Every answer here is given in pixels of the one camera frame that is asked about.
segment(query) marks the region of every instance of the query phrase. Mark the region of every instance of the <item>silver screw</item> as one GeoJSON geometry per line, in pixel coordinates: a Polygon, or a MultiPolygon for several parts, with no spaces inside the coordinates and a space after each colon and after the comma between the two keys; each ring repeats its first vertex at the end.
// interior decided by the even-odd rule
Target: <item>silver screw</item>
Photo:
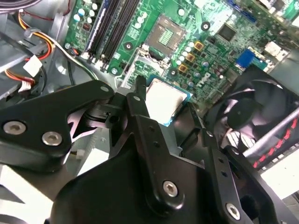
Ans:
{"type": "Polygon", "coordinates": [[[71,48],[71,45],[70,45],[69,43],[66,43],[66,44],[64,45],[64,48],[68,50],[68,49],[71,48]]]}
{"type": "Polygon", "coordinates": [[[42,140],[47,146],[59,146],[62,142],[62,136],[57,132],[46,132],[43,134],[42,140]]]}
{"type": "Polygon", "coordinates": [[[210,137],[213,137],[213,136],[214,136],[210,131],[207,131],[206,133],[207,133],[208,136],[210,136],[210,137]]]}
{"type": "Polygon", "coordinates": [[[170,197],[176,197],[178,195],[177,186],[171,181],[164,181],[163,189],[170,197]]]}
{"type": "Polygon", "coordinates": [[[101,86],[101,90],[105,91],[105,92],[109,92],[109,89],[105,86],[101,86]]]}
{"type": "Polygon", "coordinates": [[[26,126],[19,121],[9,121],[3,126],[3,130],[7,134],[19,135],[26,131],[26,126]]]}
{"type": "Polygon", "coordinates": [[[111,73],[116,75],[117,74],[117,69],[111,69],[111,73]]]}
{"type": "Polygon", "coordinates": [[[137,100],[137,101],[140,101],[140,98],[137,97],[137,96],[134,96],[134,99],[137,100]]]}
{"type": "Polygon", "coordinates": [[[235,220],[240,220],[241,215],[239,210],[231,203],[226,204],[226,209],[228,210],[229,214],[235,219],[235,220]]]}

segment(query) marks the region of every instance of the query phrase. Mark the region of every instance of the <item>black plastic bracket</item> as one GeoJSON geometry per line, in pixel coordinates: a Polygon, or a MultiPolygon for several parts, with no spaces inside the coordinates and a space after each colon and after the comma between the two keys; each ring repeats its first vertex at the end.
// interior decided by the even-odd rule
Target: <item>black plastic bracket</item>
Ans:
{"type": "Polygon", "coordinates": [[[86,107],[94,102],[108,103],[113,95],[104,82],[90,81],[1,110],[0,162],[40,172],[59,169],[71,148],[70,130],[77,128],[86,107]],[[9,121],[23,123],[26,131],[6,133],[3,126],[9,121]],[[44,144],[42,135],[46,132],[59,133],[61,144],[44,144]]]}

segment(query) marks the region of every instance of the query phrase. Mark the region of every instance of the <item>cooling fan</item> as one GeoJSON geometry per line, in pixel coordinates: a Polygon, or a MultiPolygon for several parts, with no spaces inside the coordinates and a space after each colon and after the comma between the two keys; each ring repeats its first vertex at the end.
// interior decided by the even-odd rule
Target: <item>cooling fan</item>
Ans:
{"type": "MultiPolygon", "coordinates": [[[[297,100],[292,92],[252,65],[207,113],[205,121],[219,145],[223,146],[229,133],[236,133],[238,150],[243,153],[250,147],[244,139],[259,140],[296,109],[297,100]]],[[[276,139],[282,138],[286,129],[277,133],[276,139]]]]}

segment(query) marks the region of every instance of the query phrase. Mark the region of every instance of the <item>chip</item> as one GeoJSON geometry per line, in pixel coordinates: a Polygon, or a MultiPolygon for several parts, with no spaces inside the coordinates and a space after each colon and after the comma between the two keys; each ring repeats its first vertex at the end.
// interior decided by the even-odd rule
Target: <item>chip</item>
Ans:
{"type": "Polygon", "coordinates": [[[89,24],[86,23],[86,22],[83,24],[83,29],[86,30],[86,31],[89,31],[89,30],[91,29],[91,27],[92,27],[92,26],[89,25],[89,24]]]}
{"type": "Polygon", "coordinates": [[[161,15],[151,31],[146,43],[166,56],[171,56],[185,36],[185,30],[161,15]]]}
{"type": "Polygon", "coordinates": [[[187,56],[186,56],[186,59],[189,61],[189,62],[193,62],[194,61],[194,59],[195,59],[195,56],[193,55],[193,54],[188,54],[187,56]]]}
{"type": "Polygon", "coordinates": [[[194,47],[195,47],[197,50],[201,51],[201,50],[203,49],[204,45],[203,45],[201,42],[196,41],[194,47]]]}
{"type": "Polygon", "coordinates": [[[181,72],[186,72],[188,70],[188,68],[186,66],[184,66],[183,64],[181,64],[178,68],[179,71],[181,72]]]}
{"type": "Polygon", "coordinates": [[[218,35],[228,42],[234,38],[235,34],[236,32],[226,24],[218,31],[218,35]]]}

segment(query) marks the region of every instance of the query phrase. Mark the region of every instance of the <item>gray metal panel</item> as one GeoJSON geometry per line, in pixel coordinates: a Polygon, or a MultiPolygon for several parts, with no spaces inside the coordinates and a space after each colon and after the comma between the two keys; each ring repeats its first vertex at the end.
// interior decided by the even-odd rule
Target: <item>gray metal panel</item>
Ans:
{"type": "Polygon", "coordinates": [[[293,50],[270,75],[287,89],[299,95],[299,51],[293,50]]]}

